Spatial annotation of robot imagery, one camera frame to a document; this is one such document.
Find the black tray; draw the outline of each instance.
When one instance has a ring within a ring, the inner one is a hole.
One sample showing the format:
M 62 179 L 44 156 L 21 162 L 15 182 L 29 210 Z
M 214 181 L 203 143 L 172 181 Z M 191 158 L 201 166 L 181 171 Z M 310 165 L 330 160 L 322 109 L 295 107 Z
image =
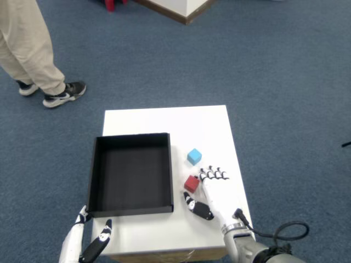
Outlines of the black tray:
M 87 210 L 93 217 L 172 212 L 169 134 L 97 137 Z

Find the wooden baseboard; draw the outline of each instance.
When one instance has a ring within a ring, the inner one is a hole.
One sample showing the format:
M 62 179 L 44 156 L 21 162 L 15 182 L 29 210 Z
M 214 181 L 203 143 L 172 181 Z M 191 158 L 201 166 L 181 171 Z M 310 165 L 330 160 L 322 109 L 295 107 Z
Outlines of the wooden baseboard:
M 225 255 L 227 255 L 227 250 L 225 248 L 211 248 L 153 254 L 115 255 L 110 256 L 110 258 L 120 263 L 179 263 L 183 261 L 219 260 Z
M 155 4 L 154 2 L 151 2 L 150 0 L 135 0 L 137 3 L 153 10 L 156 11 L 162 15 L 165 15 L 175 21 L 178 21 L 184 25 L 188 25 L 192 23 L 192 21 L 201 15 L 207 8 L 209 8 L 216 0 L 207 0 L 204 4 L 202 4 L 199 8 L 197 8 L 194 12 L 192 12 L 188 16 L 183 16 L 180 15 L 176 12 L 173 12 L 167 8 L 164 8 L 158 4 Z

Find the metal wrist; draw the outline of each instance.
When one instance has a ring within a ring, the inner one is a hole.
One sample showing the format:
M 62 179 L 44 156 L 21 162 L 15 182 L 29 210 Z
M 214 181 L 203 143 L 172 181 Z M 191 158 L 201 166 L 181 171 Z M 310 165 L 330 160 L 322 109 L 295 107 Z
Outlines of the metal wrist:
M 221 228 L 221 231 L 222 231 L 222 234 L 225 235 L 229 231 L 239 230 L 239 229 L 247 229 L 247 228 L 243 222 L 238 222 L 238 223 L 234 223 L 234 224 L 230 224 L 230 225 L 224 224 Z

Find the beige pants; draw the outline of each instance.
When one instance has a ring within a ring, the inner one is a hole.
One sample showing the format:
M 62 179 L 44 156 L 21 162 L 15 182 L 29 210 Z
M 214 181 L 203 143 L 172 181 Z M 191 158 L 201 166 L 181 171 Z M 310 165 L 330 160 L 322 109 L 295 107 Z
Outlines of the beige pants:
M 46 94 L 65 89 L 36 0 L 0 0 L 0 65 L 15 80 L 35 83 Z

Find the black sneaker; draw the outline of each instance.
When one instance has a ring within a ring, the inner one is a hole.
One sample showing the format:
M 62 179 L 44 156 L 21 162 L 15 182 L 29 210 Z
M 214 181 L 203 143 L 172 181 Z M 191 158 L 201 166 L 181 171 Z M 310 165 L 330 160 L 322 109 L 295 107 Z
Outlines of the black sneaker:
M 22 81 L 16 81 L 16 82 L 20 86 L 19 93 L 22 96 L 30 96 L 38 90 L 38 86 L 36 86 L 35 84 L 27 85 L 27 84 L 23 83 Z
M 59 95 L 47 95 L 43 100 L 43 105 L 48 108 L 60 106 L 68 101 L 74 101 L 86 92 L 87 86 L 84 82 L 66 83 L 64 92 Z

